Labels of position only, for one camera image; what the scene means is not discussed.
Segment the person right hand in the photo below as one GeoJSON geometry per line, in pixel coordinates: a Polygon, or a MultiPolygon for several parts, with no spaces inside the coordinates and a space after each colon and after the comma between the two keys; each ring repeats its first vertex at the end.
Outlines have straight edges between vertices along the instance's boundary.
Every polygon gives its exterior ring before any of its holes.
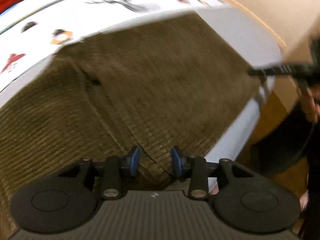
{"type": "Polygon", "coordinates": [[[313,124],[316,124],[319,119],[319,85],[312,86],[311,88],[300,88],[297,90],[302,111],[306,119],[313,124]]]}

